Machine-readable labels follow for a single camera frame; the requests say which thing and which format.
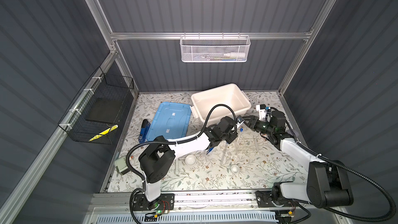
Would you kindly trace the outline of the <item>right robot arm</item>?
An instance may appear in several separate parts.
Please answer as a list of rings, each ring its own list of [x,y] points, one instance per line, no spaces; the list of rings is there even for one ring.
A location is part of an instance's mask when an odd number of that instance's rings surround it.
[[[262,135],[279,151],[289,155],[307,171],[306,184],[276,183],[273,198],[309,203],[342,217],[367,223],[386,222],[394,217],[397,206],[393,197],[380,184],[362,173],[316,153],[300,142],[285,114],[274,107],[262,106],[260,115],[239,117],[238,123]],[[351,173],[374,186],[389,203],[387,213],[377,217],[362,217],[339,211],[339,207],[354,202],[348,174]]]

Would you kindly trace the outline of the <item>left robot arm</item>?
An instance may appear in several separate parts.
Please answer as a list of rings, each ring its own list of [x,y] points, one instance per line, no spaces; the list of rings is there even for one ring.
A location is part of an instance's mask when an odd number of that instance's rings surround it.
[[[221,118],[218,124],[208,126],[212,112],[219,107],[225,107],[229,110],[232,117],[225,116]],[[161,135],[151,142],[133,146],[125,156],[125,164],[130,172],[136,174],[142,180],[143,188],[137,189],[137,191],[143,194],[149,203],[159,202],[161,179],[169,172],[175,160],[196,151],[211,150],[223,141],[231,144],[238,137],[238,130],[243,122],[243,116],[238,116],[231,107],[225,104],[217,104],[210,109],[198,133],[169,140]],[[141,168],[141,171],[138,171],[131,165],[130,157],[134,151],[143,146],[146,149],[138,157]]]

